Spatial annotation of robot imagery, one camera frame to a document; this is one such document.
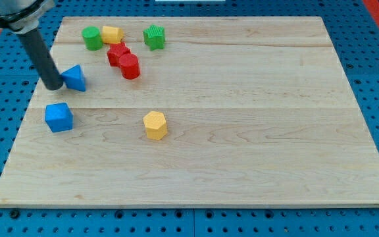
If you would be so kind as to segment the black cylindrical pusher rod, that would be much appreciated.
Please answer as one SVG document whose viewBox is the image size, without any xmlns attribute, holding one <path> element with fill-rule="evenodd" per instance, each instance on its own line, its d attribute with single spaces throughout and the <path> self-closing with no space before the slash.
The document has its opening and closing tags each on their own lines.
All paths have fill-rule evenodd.
<svg viewBox="0 0 379 237">
<path fill-rule="evenodd" d="M 60 89 L 64 81 L 39 30 L 34 28 L 18 37 L 44 86 L 51 91 Z"/>
</svg>

